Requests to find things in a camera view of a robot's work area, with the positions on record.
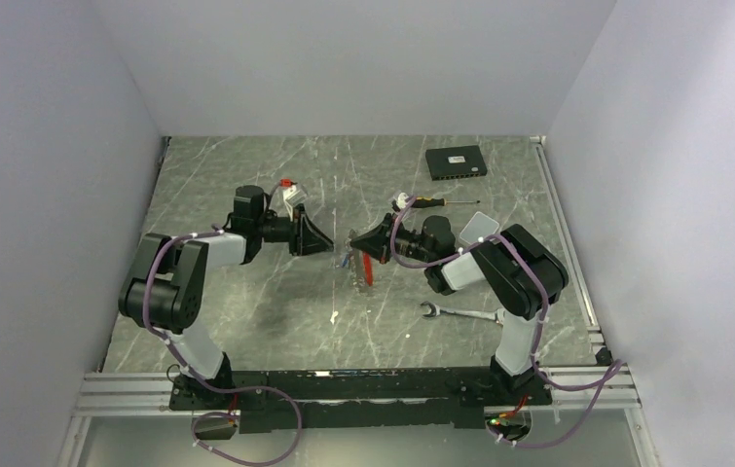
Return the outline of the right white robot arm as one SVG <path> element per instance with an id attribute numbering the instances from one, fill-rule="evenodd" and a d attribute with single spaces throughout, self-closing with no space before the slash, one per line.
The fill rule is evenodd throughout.
<path id="1" fill-rule="evenodd" d="M 406 268 L 422 269 L 429 287 L 440 295 L 486 283 L 500 303 L 493 319 L 502 327 L 492 357 L 497 370 L 490 380 L 492 393 L 503 404 L 513 404 L 527 393 L 538 328 L 570 278 L 561 261 L 525 228 L 514 224 L 462 249 L 444 216 L 425 218 L 415 231 L 405 229 L 398 214 L 388 213 L 379 225 L 353 237 L 349 246 L 381 264 L 400 259 Z"/>

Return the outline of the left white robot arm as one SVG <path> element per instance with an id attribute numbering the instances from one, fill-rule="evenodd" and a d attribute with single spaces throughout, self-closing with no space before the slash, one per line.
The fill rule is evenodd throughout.
<path id="1" fill-rule="evenodd" d="M 275 194 L 244 185 L 236 189 L 224 225 L 177 237 L 144 235 L 118 299 L 120 314 L 161 341 L 212 409 L 232 400 L 235 384 L 229 356 L 199 320 L 207 272 L 247 265 L 266 243 L 283 243 L 295 257 L 334 247 L 301 200 L 289 202 L 287 214 L 277 214 L 271 207 Z"/>

